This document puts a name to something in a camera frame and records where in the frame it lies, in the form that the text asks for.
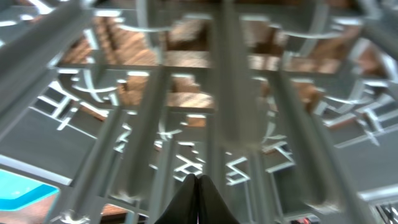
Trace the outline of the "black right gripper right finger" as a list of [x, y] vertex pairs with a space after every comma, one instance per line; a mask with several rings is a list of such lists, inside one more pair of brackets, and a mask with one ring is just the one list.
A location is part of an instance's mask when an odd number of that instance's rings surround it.
[[199, 178], [198, 219], [200, 224], [239, 224], [209, 176]]

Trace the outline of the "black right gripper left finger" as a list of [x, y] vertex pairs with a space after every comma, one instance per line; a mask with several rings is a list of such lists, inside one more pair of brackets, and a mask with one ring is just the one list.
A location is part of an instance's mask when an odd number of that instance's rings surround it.
[[197, 224], [197, 177], [189, 174], [155, 224]]

